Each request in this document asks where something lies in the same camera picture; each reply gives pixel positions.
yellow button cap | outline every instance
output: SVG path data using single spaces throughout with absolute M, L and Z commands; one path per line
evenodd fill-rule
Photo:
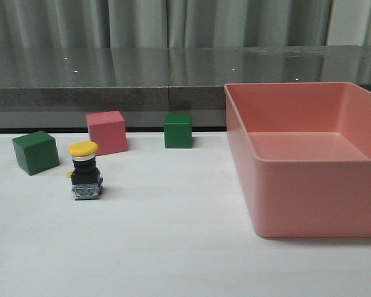
M 72 144 L 67 152 L 75 157 L 87 157 L 98 150 L 99 146 L 93 141 L 80 141 Z

table surface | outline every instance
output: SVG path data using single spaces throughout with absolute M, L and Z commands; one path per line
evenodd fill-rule
M 96 158 L 100 200 L 75 201 L 61 165 L 28 176 L 0 135 L 0 296 L 371 296 L 371 239 L 263 239 L 225 132 L 165 149 L 128 134 Z

plastic container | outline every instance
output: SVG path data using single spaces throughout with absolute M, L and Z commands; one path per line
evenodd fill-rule
M 371 92 L 342 82 L 224 89 L 257 234 L 371 237 Z

red cube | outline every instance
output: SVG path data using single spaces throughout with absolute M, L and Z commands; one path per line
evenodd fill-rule
M 99 145 L 97 156 L 128 150 L 125 120 L 118 110 L 87 114 L 89 138 Z

curtain fold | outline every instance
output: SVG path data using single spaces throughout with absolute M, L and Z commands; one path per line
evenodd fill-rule
M 0 0 L 0 47 L 371 46 L 371 0 Z

